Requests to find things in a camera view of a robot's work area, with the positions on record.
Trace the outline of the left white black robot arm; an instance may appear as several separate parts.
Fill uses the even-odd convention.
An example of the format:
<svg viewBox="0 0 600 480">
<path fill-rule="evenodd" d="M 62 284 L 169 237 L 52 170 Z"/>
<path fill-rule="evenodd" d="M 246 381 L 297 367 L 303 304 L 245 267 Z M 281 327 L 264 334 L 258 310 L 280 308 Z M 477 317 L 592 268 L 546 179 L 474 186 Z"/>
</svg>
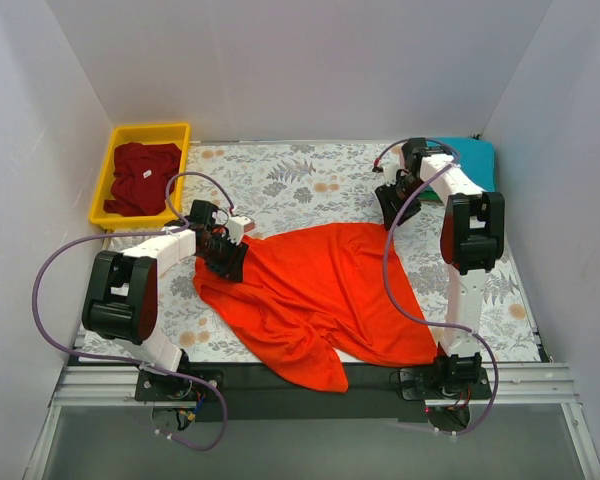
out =
<svg viewBox="0 0 600 480">
<path fill-rule="evenodd" d="M 186 370 L 188 355 L 159 326 L 158 280 L 193 256 L 224 280 L 243 280 L 249 249 L 244 236 L 255 223 L 231 214 L 217 223 L 218 212 L 216 205 L 195 200 L 184 219 L 169 222 L 159 235 L 121 252 L 99 252 L 88 283 L 83 327 L 117 343 L 134 359 L 163 368 L 158 387 L 173 400 L 191 392 L 193 377 Z"/>
</svg>

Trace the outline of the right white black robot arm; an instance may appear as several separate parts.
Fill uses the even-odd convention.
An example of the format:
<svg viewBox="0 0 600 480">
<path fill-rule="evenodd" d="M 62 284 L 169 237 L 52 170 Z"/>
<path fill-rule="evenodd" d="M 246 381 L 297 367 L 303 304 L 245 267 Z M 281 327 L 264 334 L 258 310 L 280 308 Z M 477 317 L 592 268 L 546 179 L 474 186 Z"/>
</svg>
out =
<svg viewBox="0 0 600 480">
<path fill-rule="evenodd" d="M 481 354 L 479 324 L 482 295 L 488 274 L 504 251 L 505 200 L 475 184 L 461 169 L 460 155 L 434 139 L 412 137 L 397 143 L 399 159 L 383 154 L 374 160 L 374 172 L 383 183 L 376 191 L 384 227 L 397 227 L 420 211 L 420 194 L 432 189 L 445 207 L 440 252 L 449 272 L 449 297 L 433 362 L 399 373 L 407 400 L 447 399 L 463 403 L 473 394 L 490 396 Z"/>
</svg>

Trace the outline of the orange t shirt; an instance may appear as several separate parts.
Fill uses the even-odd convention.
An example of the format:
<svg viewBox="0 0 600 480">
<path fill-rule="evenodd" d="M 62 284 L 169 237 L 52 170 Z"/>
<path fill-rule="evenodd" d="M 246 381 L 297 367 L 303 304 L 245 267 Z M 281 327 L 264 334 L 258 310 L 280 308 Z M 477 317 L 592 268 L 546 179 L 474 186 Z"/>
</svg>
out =
<svg viewBox="0 0 600 480">
<path fill-rule="evenodd" d="M 243 281 L 197 260 L 193 285 L 233 333 L 283 379 L 344 393 L 340 352 L 363 362 L 426 365 L 437 347 L 383 226 L 332 223 L 247 238 Z"/>
</svg>

